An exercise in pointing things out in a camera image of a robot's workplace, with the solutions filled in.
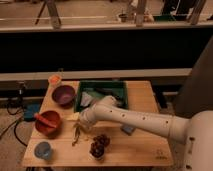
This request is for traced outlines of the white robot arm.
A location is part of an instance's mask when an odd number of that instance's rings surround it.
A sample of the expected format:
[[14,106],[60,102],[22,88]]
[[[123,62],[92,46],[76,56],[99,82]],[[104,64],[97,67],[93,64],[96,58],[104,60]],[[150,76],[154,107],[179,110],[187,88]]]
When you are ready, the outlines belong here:
[[81,112],[69,116],[84,129],[98,121],[126,124],[185,145],[182,171],[213,171],[213,111],[187,119],[168,114],[126,110],[117,107],[113,96],[106,96]]

